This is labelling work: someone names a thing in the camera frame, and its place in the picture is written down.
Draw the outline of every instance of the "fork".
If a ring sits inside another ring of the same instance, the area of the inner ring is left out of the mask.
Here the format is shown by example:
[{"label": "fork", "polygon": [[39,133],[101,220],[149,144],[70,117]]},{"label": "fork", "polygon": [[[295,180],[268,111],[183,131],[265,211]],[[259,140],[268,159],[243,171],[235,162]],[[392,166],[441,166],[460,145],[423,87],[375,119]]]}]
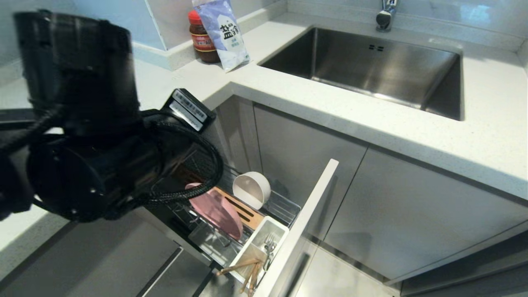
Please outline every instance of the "fork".
[{"label": "fork", "polygon": [[266,236],[266,239],[264,240],[264,249],[266,250],[266,260],[264,261],[264,264],[262,265],[262,269],[264,271],[268,271],[268,268],[271,264],[270,256],[272,255],[273,250],[277,244],[275,243],[275,237],[273,234],[269,234]]}]

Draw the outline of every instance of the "kitchen counter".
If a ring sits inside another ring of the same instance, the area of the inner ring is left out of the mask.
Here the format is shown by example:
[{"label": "kitchen counter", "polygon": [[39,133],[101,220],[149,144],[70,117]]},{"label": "kitchen counter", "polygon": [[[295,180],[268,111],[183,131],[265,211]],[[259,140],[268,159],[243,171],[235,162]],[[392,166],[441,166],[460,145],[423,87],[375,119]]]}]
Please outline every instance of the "kitchen counter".
[{"label": "kitchen counter", "polygon": [[[454,51],[462,55],[462,122],[375,99],[348,90],[263,68],[258,64],[312,26]],[[224,73],[219,65],[193,61],[176,71],[136,60],[142,109],[160,108],[174,88],[186,88],[208,108],[232,95],[357,137],[528,200],[527,79],[513,52],[393,28],[380,33],[370,24],[286,13],[244,34],[252,61]],[[27,107],[22,79],[0,88],[0,108]],[[46,240],[16,253],[27,230],[54,215],[37,207],[31,223],[5,232],[14,215],[0,223],[0,280]],[[65,220],[53,221],[58,230]]]}]

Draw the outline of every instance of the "salt bag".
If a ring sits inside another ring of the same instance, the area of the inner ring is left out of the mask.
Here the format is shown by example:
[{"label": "salt bag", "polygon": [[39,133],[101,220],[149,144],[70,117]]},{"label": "salt bag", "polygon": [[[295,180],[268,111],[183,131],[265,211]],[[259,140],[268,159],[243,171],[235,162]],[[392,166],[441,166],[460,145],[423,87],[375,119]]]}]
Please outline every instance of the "salt bag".
[{"label": "salt bag", "polygon": [[224,71],[248,63],[249,54],[229,0],[193,0],[193,6],[216,47]]}]

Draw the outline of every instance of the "wooden chopsticks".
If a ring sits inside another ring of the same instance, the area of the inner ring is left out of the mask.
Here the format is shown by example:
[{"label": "wooden chopsticks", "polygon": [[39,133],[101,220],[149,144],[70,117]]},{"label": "wooden chopsticks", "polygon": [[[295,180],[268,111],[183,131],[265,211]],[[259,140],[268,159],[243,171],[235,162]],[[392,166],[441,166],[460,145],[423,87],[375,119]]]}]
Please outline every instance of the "wooden chopsticks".
[{"label": "wooden chopsticks", "polygon": [[259,271],[263,266],[262,260],[260,259],[247,260],[237,265],[226,267],[218,271],[216,275],[219,276],[219,275],[225,274],[227,272],[230,272],[230,271],[233,271],[233,270],[236,270],[236,269],[248,266],[248,265],[253,265],[253,267],[251,268],[249,274],[246,276],[246,279],[244,280],[244,284],[242,285],[242,288],[240,289],[240,294],[244,293],[244,290],[246,289],[246,285],[251,280],[249,284],[249,291],[248,291],[248,297],[251,297],[255,293],[255,285],[257,284],[257,278],[259,275]]}]

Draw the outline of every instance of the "chrome faucet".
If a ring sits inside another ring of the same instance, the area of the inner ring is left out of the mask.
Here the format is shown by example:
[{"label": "chrome faucet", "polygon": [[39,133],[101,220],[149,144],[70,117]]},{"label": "chrome faucet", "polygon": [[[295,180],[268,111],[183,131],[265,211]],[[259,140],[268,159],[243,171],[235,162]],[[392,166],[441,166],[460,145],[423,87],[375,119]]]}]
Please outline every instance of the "chrome faucet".
[{"label": "chrome faucet", "polygon": [[396,6],[398,0],[381,0],[383,10],[376,16],[376,22],[378,26],[376,30],[379,32],[390,32],[392,29],[392,22],[396,16]]}]

